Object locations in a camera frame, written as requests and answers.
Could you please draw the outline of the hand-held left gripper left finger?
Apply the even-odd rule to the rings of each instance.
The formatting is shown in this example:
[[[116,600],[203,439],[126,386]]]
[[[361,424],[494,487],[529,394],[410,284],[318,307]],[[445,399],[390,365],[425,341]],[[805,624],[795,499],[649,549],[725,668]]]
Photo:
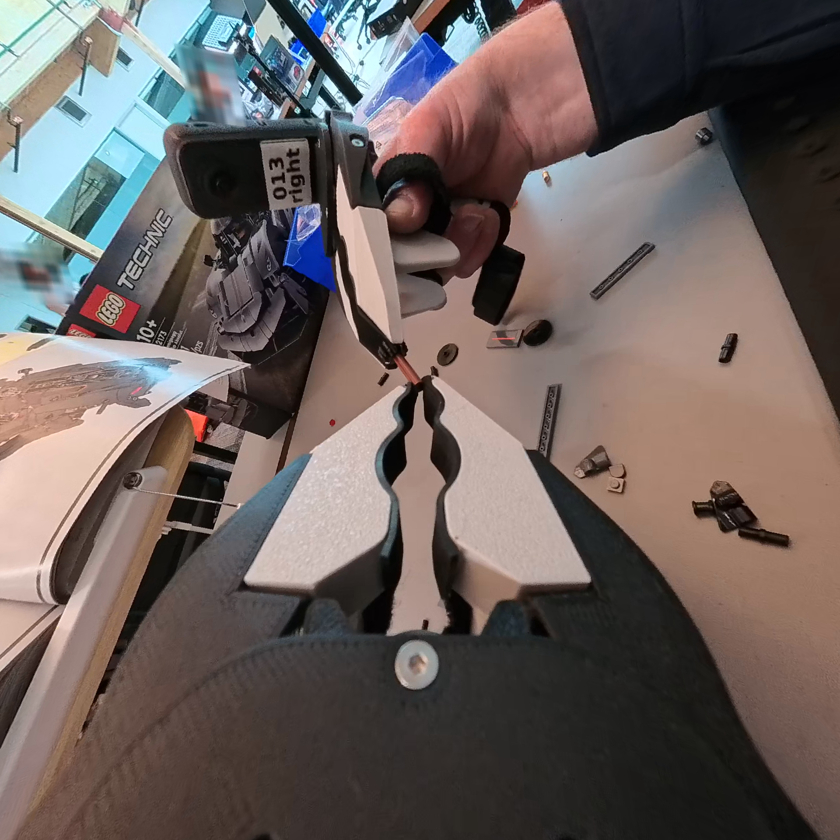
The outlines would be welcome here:
[[[406,467],[417,394],[415,385],[386,393],[294,463],[299,474],[245,574],[247,588],[331,599],[365,632],[389,629],[403,570],[393,484]]]

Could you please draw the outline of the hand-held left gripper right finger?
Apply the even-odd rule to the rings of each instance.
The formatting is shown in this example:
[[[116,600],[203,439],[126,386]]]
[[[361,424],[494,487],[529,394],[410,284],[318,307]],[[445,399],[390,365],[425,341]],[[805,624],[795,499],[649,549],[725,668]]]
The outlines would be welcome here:
[[[434,576],[447,628],[503,602],[585,592],[592,576],[532,452],[440,378],[424,379],[435,501]]]

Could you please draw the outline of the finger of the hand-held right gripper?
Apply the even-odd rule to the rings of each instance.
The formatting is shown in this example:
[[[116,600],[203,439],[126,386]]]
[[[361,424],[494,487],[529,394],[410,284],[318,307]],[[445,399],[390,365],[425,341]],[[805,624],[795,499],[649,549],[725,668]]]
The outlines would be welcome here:
[[[352,207],[347,196],[337,196],[337,223],[356,304],[392,344],[403,344],[402,314],[384,211],[362,205]]]
[[[343,313],[353,335],[367,351],[388,351],[389,340],[360,306],[360,293],[356,290],[347,254],[335,253],[332,262]]]

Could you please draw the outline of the person's right forearm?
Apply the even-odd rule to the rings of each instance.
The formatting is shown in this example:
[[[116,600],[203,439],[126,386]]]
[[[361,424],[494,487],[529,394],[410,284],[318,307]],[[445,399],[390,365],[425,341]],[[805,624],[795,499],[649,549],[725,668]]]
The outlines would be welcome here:
[[[722,104],[838,69],[834,1],[562,2],[594,156]]]

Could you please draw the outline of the long grey studded lego plate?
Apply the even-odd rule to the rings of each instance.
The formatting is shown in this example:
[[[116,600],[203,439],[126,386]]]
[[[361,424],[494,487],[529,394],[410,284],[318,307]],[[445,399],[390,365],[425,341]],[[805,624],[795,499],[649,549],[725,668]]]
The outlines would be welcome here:
[[[561,393],[561,383],[551,384],[547,388],[543,401],[537,451],[546,459],[551,458]]]

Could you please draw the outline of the black lego set box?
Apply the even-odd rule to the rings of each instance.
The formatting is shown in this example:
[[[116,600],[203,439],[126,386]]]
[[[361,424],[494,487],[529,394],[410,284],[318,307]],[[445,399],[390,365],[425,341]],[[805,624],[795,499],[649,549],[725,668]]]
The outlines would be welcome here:
[[[217,381],[226,393],[205,397],[200,411],[270,438],[299,408],[329,297],[284,263],[292,218],[196,217],[162,162],[57,332],[228,362]]]

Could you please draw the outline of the black lego connector assembly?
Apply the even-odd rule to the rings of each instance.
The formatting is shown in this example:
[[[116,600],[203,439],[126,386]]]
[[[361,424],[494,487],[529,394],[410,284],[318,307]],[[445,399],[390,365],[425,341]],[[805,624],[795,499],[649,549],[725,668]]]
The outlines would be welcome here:
[[[691,507],[697,518],[714,518],[724,533],[750,528],[758,518],[731,483],[714,481],[707,500],[693,500]]]

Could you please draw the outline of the dark grey flat lego beam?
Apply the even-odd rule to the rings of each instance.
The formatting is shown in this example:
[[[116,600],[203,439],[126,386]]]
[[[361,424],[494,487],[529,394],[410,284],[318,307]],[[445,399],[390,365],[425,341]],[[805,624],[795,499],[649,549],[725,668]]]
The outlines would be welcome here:
[[[651,255],[655,251],[655,248],[655,244],[648,241],[638,246],[629,257],[626,257],[619,266],[611,271],[590,291],[591,299],[595,301],[602,299],[608,291],[613,289],[615,285],[631,270],[633,270],[643,259]]]

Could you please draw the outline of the person's right hand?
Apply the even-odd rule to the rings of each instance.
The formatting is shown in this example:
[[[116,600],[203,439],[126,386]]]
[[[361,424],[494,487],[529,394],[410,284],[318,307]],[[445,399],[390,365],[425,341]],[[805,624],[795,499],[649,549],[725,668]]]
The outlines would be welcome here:
[[[440,81],[401,122],[374,171],[399,154],[425,154],[452,197],[510,207],[530,172],[588,151],[596,138],[569,21],[550,2]]]

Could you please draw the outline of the blue plastic bin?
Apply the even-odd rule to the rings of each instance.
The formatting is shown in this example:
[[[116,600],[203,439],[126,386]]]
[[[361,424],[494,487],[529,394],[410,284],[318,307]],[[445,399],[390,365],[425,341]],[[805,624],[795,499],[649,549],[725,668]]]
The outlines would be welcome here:
[[[376,104],[398,96],[416,106],[456,66],[443,47],[430,35],[418,34],[410,22],[390,36],[386,45],[380,72],[367,90],[377,91]],[[381,155],[384,148],[381,152],[374,148],[375,154]],[[295,212],[284,263],[285,267],[335,291],[333,268],[324,253],[320,222],[319,206],[300,208]]]

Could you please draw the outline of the clear plastic parts bags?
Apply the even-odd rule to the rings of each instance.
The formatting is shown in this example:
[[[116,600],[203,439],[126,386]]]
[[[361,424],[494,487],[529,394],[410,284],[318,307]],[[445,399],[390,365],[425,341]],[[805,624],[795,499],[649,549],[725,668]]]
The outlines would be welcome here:
[[[381,152],[397,134],[402,121],[413,110],[414,104],[402,97],[391,96],[380,104],[377,91],[368,91],[353,115],[353,124],[367,131],[374,150]]]

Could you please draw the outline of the open instruction book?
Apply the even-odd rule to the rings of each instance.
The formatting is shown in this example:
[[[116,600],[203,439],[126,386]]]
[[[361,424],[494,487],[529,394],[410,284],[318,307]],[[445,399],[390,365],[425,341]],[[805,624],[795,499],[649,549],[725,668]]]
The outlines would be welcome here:
[[[54,605],[71,527],[119,457],[189,395],[248,367],[156,344],[4,332],[1,595]]]

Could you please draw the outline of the white book stand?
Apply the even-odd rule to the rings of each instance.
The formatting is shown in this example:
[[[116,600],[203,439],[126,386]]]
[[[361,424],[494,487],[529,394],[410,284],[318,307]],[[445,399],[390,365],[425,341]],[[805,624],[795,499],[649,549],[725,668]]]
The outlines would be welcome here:
[[[1,837],[73,750],[195,445],[177,407],[142,432],[60,546],[65,604],[2,603]]]

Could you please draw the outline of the black dimpled fabric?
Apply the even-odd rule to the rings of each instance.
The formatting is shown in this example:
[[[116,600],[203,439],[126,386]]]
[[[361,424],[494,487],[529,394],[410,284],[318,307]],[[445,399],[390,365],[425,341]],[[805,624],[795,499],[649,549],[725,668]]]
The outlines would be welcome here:
[[[710,119],[838,416],[838,81],[737,101]]]

